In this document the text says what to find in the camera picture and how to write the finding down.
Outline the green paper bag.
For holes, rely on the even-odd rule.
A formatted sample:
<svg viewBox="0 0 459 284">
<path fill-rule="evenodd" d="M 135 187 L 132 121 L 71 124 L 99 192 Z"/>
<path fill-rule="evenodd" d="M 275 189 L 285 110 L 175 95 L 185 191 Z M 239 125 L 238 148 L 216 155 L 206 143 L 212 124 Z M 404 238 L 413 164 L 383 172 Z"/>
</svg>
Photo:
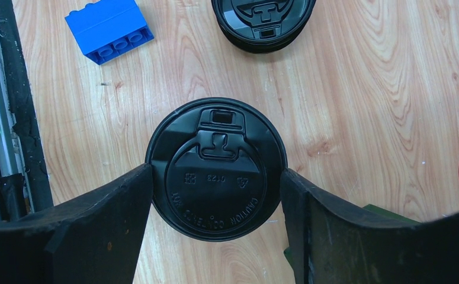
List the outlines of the green paper bag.
<svg viewBox="0 0 459 284">
<path fill-rule="evenodd" d="M 360 222 L 369 226 L 382 227 L 384 225 L 416 225 L 417 221 L 406 218 L 397 213 L 369 204 L 364 207 L 355 205 L 335 205 L 334 216 L 347 218 L 350 222 Z M 307 205 L 283 206 L 285 226 L 287 230 L 288 247 L 284 250 L 285 258 L 289 265 L 294 267 L 294 258 L 300 255 L 302 249 L 309 247 L 308 239 L 311 237 L 310 222 L 316 215 Z"/>
</svg>

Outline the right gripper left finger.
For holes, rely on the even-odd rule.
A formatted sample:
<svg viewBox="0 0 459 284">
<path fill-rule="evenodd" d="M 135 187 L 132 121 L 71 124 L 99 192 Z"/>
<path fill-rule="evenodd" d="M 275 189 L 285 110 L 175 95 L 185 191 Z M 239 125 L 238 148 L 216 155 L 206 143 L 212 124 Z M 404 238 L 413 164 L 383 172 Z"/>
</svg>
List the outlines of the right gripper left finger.
<svg viewBox="0 0 459 284">
<path fill-rule="evenodd" d="M 0 223 L 0 283 L 132 283 L 153 193 L 140 165 L 93 191 Z"/>
</svg>

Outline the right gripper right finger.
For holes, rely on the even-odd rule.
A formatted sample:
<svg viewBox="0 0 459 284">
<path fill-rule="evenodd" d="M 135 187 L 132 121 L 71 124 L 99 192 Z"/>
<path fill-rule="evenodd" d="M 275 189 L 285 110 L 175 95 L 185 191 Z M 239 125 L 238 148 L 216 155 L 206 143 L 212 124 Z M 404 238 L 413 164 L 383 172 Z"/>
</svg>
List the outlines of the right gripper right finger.
<svg viewBox="0 0 459 284">
<path fill-rule="evenodd" d="M 280 189 L 296 283 L 459 283 L 459 213 L 411 224 L 290 169 Z"/>
</svg>

